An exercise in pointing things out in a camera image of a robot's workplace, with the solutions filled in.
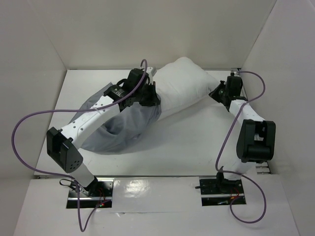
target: wire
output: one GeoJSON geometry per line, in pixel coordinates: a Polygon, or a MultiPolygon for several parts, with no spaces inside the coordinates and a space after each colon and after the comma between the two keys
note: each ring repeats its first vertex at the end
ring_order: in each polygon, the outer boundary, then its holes
{"type": "Polygon", "coordinates": [[[102,200],[102,192],[98,189],[99,192],[99,200],[98,200],[98,204],[100,204],[100,201],[102,200]]]}
{"type": "Polygon", "coordinates": [[[260,192],[261,192],[261,194],[262,194],[262,197],[263,197],[263,199],[264,199],[264,210],[263,210],[262,215],[261,215],[258,219],[256,219],[256,220],[253,220],[253,221],[245,221],[245,220],[240,219],[237,215],[235,215],[235,213],[234,213],[234,211],[233,211],[233,209],[232,209],[232,205],[233,205],[234,201],[237,200],[238,198],[234,198],[234,199],[231,201],[231,203],[230,203],[230,210],[231,210],[231,213],[232,213],[232,215],[233,215],[237,220],[239,220],[239,221],[241,221],[241,222],[243,222],[243,223],[246,223],[246,224],[254,224],[254,223],[259,222],[259,221],[265,216],[265,214],[266,214],[267,201],[266,201],[266,196],[265,196],[264,191],[262,190],[262,188],[261,188],[254,180],[252,180],[251,178],[249,178],[249,177],[243,175],[242,173],[235,172],[235,171],[225,171],[225,170],[222,169],[223,167],[221,167],[220,169],[218,168],[219,160],[220,160],[220,158],[221,158],[221,156],[222,156],[222,153],[223,153],[223,150],[224,150],[225,145],[226,145],[226,143],[227,143],[227,140],[228,140],[228,138],[230,137],[230,135],[231,135],[231,133],[232,133],[232,130],[233,130],[233,128],[234,128],[234,126],[235,126],[235,124],[236,124],[236,122],[237,122],[238,117],[240,116],[240,114],[241,114],[241,112],[242,112],[242,110],[243,110],[243,107],[246,106],[247,104],[249,104],[250,102],[253,102],[253,101],[259,99],[259,98],[265,93],[265,91],[266,91],[266,84],[265,84],[263,78],[262,78],[260,75],[258,75],[257,73],[251,72],[251,71],[238,71],[238,73],[248,73],[248,74],[253,74],[253,75],[257,76],[257,77],[261,80],[261,82],[262,82],[263,90],[262,90],[261,94],[258,95],[257,97],[255,97],[255,98],[253,98],[253,99],[251,99],[251,100],[249,100],[249,101],[247,101],[247,102],[245,102],[245,103],[242,104],[242,106],[241,106],[239,112],[237,113],[237,115],[235,116],[234,121],[233,121],[232,124],[231,124],[231,127],[230,127],[230,129],[229,129],[229,131],[228,131],[228,133],[227,133],[227,135],[226,135],[226,137],[225,137],[225,139],[224,139],[224,142],[223,142],[223,144],[222,144],[222,147],[221,147],[221,149],[220,149],[220,151],[219,151],[219,154],[218,154],[218,157],[217,157],[217,160],[216,160],[216,170],[217,170],[218,172],[221,172],[221,173],[230,173],[230,174],[235,174],[235,175],[239,175],[239,176],[241,176],[241,177],[244,177],[244,178],[248,179],[250,182],[252,182],[254,185],[256,185],[256,187],[260,190],[260,192]]]}
{"type": "MultiPolygon", "coordinates": [[[[144,78],[145,78],[145,75],[146,75],[146,72],[147,72],[147,69],[148,69],[148,62],[147,62],[147,60],[143,59],[143,60],[141,61],[141,64],[140,64],[141,68],[142,68],[143,63],[145,64],[145,66],[144,66],[144,68],[143,68],[143,69],[144,69],[144,70],[143,70],[143,75],[142,75],[142,77],[141,77],[139,83],[136,85],[136,87],[134,87],[134,89],[133,89],[130,93],[128,93],[126,96],[124,96],[123,98],[121,98],[121,99],[119,99],[119,100],[117,100],[117,101],[115,101],[115,102],[113,102],[113,103],[111,103],[111,104],[108,104],[108,105],[106,105],[106,106],[99,107],[97,110],[103,110],[103,109],[112,107],[112,106],[114,106],[114,105],[116,105],[116,104],[118,104],[118,103],[120,103],[120,102],[126,100],[127,98],[129,98],[129,97],[140,87],[140,85],[142,84],[142,82],[143,82],[143,80],[144,80],[144,78]]],[[[22,157],[19,155],[19,153],[18,153],[18,151],[17,151],[17,149],[16,149],[16,146],[15,146],[15,135],[16,135],[16,131],[17,131],[18,127],[20,126],[20,124],[21,124],[23,121],[25,121],[26,119],[28,119],[28,118],[30,118],[30,117],[36,116],[36,115],[46,114],[46,113],[56,113],[56,112],[94,112],[94,111],[95,111],[95,109],[85,109],[85,110],[60,109],[60,110],[47,110],[47,111],[41,111],[41,112],[34,112],[34,113],[31,113],[31,114],[29,114],[29,115],[27,115],[27,116],[24,116],[23,118],[21,118],[21,119],[17,122],[17,124],[15,125],[15,127],[14,127],[14,129],[13,129],[13,131],[12,131],[12,135],[11,135],[11,145],[12,145],[12,149],[13,149],[14,154],[16,155],[16,157],[18,158],[18,160],[19,160],[23,165],[25,165],[27,168],[29,168],[29,169],[31,169],[31,170],[33,170],[33,171],[36,171],[36,172],[39,172],[39,173],[42,173],[42,174],[47,174],[47,175],[62,176],[62,177],[67,177],[67,178],[74,179],[74,178],[73,178],[72,176],[70,176],[70,175],[65,175],[65,174],[60,174],[60,173],[55,173],[55,172],[49,172],[49,171],[42,171],[42,170],[39,170],[39,169],[37,169],[37,168],[34,168],[34,167],[30,166],[28,163],[26,163],[26,162],[22,159],[22,157]]],[[[96,205],[96,207],[95,207],[95,208],[92,210],[92,212],[90,213],[90,215],[89,215],[89,217],[88,217],[88,219],[87,219],[87,221],[86,221],[86,223],[85,223],[84,228],[82,228],[81,215],[80,215],[80,186],[79,186],[79,183],[78,183],[76,180],[74,180],[74,183],[75,183],[76,192],[77,192],[77,195],[78,195],[78,220],[79,220],[79,226],[80,226],[81,232],[84,232],[85,229],[86,229],[86,227],[87,227],[87,225],[88,225],[88,222],[89,222],[89,219],[90,219],[91,215],[92,215],[93,212],[94,212],[99,206],[101,206],[101,205],[96,205]]]]}
{"type": "Polygon", "coordinates": [[[230,193],[230,200],[237,198],[240,196],[240,192],[237,190],[237,188],[234,188],[234,190],[236,191],[237,195],[236,196],[232,196],[233,194],[233,190],[231,189],[231,193],[230,193]]]}
{"type": "Polygon", "coordinates": [[[105,201],[105,194],[104,194],[104,190],[101,188],[101,191],[102,191],[102,193],[103,193],[103,199],[104,199],[104,201],[105,201]]]}
{"type": "Polygon", "coordinates": [[[73,183],[73,181],[68,180],[68,179],[65,179],[65,178],[62,178],[62,179],[59,181],[59,184],[60,184],[61,186],[68,187],[68,188],[72,189],[73,191],[75,191],[75,188],[74,188],[73,186],[71,186],[72,183],[73,183]],[[70,185],[63,184],[62,181],[68,181],[68,182],[70,182],[70,185]]]}

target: red wire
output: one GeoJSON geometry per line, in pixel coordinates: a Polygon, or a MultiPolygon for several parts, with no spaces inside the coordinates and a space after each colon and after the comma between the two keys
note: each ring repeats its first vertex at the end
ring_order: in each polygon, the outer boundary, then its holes
{"type": "Polygon", "coordinates": [[[98,189],[99,192],[99,200],[98,200],[98,204],[100,204],[100,200],[102,199],[102,192],[98,189]]]}
{"type": "Polygon", "coordinates": [[[104,194],[104,190],[101,188],[101,190],[102,190],[102,193],[103,193],[103,199],[104,199],[104,201],[105,201],[105,194],[104,194]]]}
{"type": "Polygon", "coordinates": [[[237,197],[240,195],[240,192],[237,190],[237,188],[234,188],[235,191],[237,192],[237,197]]]}

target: gray pillowcase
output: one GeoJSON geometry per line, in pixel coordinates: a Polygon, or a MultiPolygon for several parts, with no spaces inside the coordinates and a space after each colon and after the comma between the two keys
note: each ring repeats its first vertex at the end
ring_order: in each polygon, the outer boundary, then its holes
{"type": "MultiPolygon", "coordinates": [[[[83,103],[80,110],[91,108],[112,83],[102,88],[83,103]]],[[[76,113],[70,123],[81,116],[76,113]]],[[[99,129],[91,134],[81,148],[94,152],[119,152],[134,144],[143,131],[158,120],[161,115],[161,105],[143,107],[139,102],[126,107],[118,115],[110,118],[99,129]]]]}

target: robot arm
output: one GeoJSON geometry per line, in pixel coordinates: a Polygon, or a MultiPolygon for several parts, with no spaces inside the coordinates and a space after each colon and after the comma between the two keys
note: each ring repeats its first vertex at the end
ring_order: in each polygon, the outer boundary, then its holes
{"type": "Polygon", "coordinates": [[[143,73],[141,69],[131,70],[127,79],[119,81],[116,85],[104,91],[104,96],[91,107],[95,111],[83,113],[78,119],[59,130],[52,127],[47,131],[48,155],[66,173],[74,177],[90,195],[93,195],[95,190],[99,188],[99,184],[97,178],[83,163],[83,157],[78,149],[102,124],[134,102],[139,102],[142,106],[160,104],[155,91],[155,82],[153,81],[156,69],[148,67],[142,84],[129,98],[109,108],[100,109],[129,94],[140,82],[143,73]]]}
{"type": "MultiPolygon", "coordinates": [[[[247,101],[245,97],[240,96],[242,87],[242,79],[232,72],[226,82],[221,81],[209,96],[222,103],[236,117],[241,106],[247,101]]],[[[273,158],[276,125],[273,121],[266,121],[260,117],[250,104],[243,107],[238,122],[242,126],[236,146],[238,159],[235,158],[234,161],[229,162],[223,167],[223,170],[245,174],[256,163],[273,158]]],[[[220,181],[237,181],[241,178],[239,175],[230,173],[220,173],[219,175],[221,176],[220,181]]]]}

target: white wall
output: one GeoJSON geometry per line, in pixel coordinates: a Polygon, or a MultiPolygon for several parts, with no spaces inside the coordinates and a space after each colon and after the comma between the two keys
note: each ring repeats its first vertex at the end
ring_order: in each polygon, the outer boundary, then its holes
{"type": "Polygon", "coordinates": [[[275,0],[29,0],[67,68],[241,67],[275,0]]]}
{"type": "MultiPolygon", "coordinates": [[[[0,228],[9,236],[32,178],[13,154],[12,129],[21,117],[54,107],[66,70],[27,1],[0,1],[0,35],[0,228]]],[[[18,131],[18,150],[33,166],[50,117],[31,118],[18,131]]]]}
{"type": "MultiPolygon", "coordinates": [[[[243,69],[266,81],[266,94],[253,106],[277,125],[272,163],[301,236],[315,232],[315,0],[278,0],[243,69]]],[[[244,76],[248,96],[259,80],[244,76]]]]}

